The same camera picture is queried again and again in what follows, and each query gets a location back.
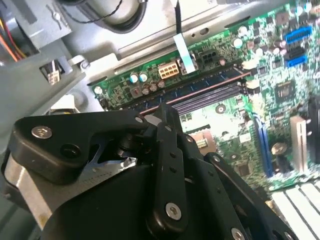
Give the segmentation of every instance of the black cable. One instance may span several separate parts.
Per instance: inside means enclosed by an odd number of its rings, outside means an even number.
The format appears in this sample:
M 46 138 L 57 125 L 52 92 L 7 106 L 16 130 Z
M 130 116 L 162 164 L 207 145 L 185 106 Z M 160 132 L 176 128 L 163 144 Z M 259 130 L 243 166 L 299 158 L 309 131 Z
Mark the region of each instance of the black cable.
M 123 0 L 120 0 L 118 5 L 115 7 L 115 9 L 111 13 L 109 13 L 109 14 L 107 14 L 105 16 L 100 16 L 99 18 L 91 19 L 89 21 L 80 21 L 80 20 L 76 19 L 75 17 L 73 17 L 63 5 L 61 5 L 61 7 L 65 11 L 65 13 L 68 15 L 68 17 L 71 18 L 76 23 L 79 23 L 79 24 L 92 24 L 92 23 L 99 22 L 101 20 L 104 20 L 104 19 L 114 15 L 119 10 L 122 2 L 123 2 Z
M 87 2 L 78 5 L 77 8 L 90 20 L 100 17 L 100 14 Z M 95 22 L 99 27 L 112 31 L 116 34 L 127 34 L 136 29 L 142 22 L 147 10 L 147 3 L 139 3 L 138 9 L 134 15 L 125 22 L 110 24 L 103 20 Z
M 177 1 L 174 11 L 175 11 L 176 34 L 182 34 L 182 20 L 181 20 L 181 9 L 180 9 L 179 1 Z

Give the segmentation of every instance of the electrolytic capacitor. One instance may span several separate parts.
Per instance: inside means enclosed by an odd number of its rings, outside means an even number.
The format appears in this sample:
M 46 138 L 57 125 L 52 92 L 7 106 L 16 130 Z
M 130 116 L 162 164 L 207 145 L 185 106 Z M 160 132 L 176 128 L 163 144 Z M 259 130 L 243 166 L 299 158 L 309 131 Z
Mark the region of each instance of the electrolytic capacitor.
M 155 81 L 150 82 L 150 90 L 152 92 L 157 91 L 158 87 L 157 87 L 157 83 Z
M 274 55 L 277 55 L 280 53 L 280 49 L 276 46 L 270 46 L 269 47 L 269 52 L 274 54 Z
M 285 40 L 280 40 L 280 39 L 275 40 L 274 43 L 273 43 L 273 45 L 275 47 L 278 47 L 278 48 L 281 48 L 281 49 L 284 49 L 286 47 L 286 44 L 287 44 L 287 42 Z
M 158 82 L 158 87 L 161 88 L 161 89 L 163 89 L 163 88 L 165 87 L 165 85 L 166 85 L 166 83 L 165 83 L 165 81 L 163 81 L 163 80 L 160 80 L 160 81 Z
M 136 82 L 138 82 L 139 80 L 139 77 L 138 77 L 138 74 L 136 73 L 131 73 L 130 75 L 130 82 L 135 84 Z

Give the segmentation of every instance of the circular hole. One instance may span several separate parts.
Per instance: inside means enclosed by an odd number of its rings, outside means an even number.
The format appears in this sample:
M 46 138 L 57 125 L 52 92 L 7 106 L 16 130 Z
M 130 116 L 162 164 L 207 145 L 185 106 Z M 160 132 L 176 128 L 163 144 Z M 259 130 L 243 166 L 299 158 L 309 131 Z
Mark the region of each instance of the circular hole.
M 206 35 L 208 32 L 209 32 L 209 28 L 205 27 L 204 29 L 201 29 L 199 33 L 201 36 L 203 36 L 203 35 Z
M 60 148 L 60 153 L 68 159 L 75 159 L 81 155 L 79 147 L 74 144 L 62 145 L 62 147 Z
M 177 172 L 177 169 L 175 169 L 174 167 L 169 167 L 170 171 L 173 172 L 174 174 Z

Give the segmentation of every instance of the chip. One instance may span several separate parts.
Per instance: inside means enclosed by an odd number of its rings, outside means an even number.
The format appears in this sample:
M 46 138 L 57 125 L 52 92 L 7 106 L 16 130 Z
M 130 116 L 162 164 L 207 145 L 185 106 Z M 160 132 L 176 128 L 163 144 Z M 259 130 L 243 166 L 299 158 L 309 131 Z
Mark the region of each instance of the chip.
M 297 26 L 297 24 L 298 24 L 298 20 L 296 17 L 290 19 L 290 21 L 289 21 L 290 28 L 292 28 L 292 29 L 295 28 L 295 26 Z
M 272 16 L 268 16 L 268 17 L 266 18 L 266 23 L 267 23 L 267 24 L 273 24 L 273 23 L 274 23 L 274 19 L 272 18 Z
M 259 43 L 261 42 L 260 37 L 257 37 L 253 42 L 254 42 L 255 44 L 259 44 Z
M 266 71 L 266 68 L 263 66 L 263 67 L 259 68 L 259 72 L 260 72 L 260 74 L 265 74 L 267 71 Z
M 257 75 L 258 74 L 258 70 L 257 70 L 257 68 L 255 67 L 255 68 L 252 68 L 251 69 L 251 76 L 254 76 L 254 75 Z
M 260 27 L 260 22 L 256 21 L 254 24 L 253 24 L 253 28 L 254 29 L 258 29 Z
M 277 26 L 284 25 L 289 22 L 289 13 L 287 11 L 279 12 L 275 16 L 275 22 Z
M 261 46 L 260 48 L 263 50 L 264 53 L 265 53 L 266 51 L 268 51 L 268 46 L 267 46 L 267 45 L 263 45 L 263 46 Z
M 304 12 L 299 16 L 299 23 L 303 24 L 308 20 L 308 13 Z
M 296 95 L 296 84 L 294 81 L 287 81 L 277 84 L 274 89 L 275 101 L 280 104 L 293 100 Z
M 253 35 L 254 35 L 254 36 L 259 36 L 259 35 L 260 35 L 259 29 L 253 30 Z
M 274 67 L 275 69 L 281 67 L 281 60 L 276 60 L 276 61 L 274 61 L 274 62 L 273 62 L 273 67 Z

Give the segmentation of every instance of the screw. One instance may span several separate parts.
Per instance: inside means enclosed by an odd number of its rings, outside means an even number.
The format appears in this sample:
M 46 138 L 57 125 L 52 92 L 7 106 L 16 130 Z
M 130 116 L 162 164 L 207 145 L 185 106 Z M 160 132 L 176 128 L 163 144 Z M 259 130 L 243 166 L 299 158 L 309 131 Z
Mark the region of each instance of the screw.
M 294 238 L 288 232 L 285 231 L 284 235 L 286 236 L 287 239 L 294 240 Z
M 244 235 L 242 234 L 242 232 L 240 232 L 239 229 L 232 228 L 231 229 L 231 233 L 232 233 L 232 236 L 233 236 L 234 240 L 245 240 Z
M 31 133 L 38 139 L 49 139 L 52 137 L 52 131 L 47 126 L 36 126 L 32 128 Z
M 138 117 L 138 116 L 135 118 L 135 120 L 136 120 L 138 123 L 141 123 L 141 124 L 144 122 L 144 121 L 143 121 L 140 117 Z
M 194 141 L 194 139 L 190 136 L 186 136 L 186 139 L 188 140 L 188 142 L 192 143 Z
M 220 162 L 220 158 L 218 158 L 217 156 L 213 156 L 213 159 L 214 159 L 216 162 Z
M 169 218 L 173 220 L 178 221 L 181 219 L 182 214 L 180 208 L 172 202 L 169 202 L 165 205 L 165 212 Z

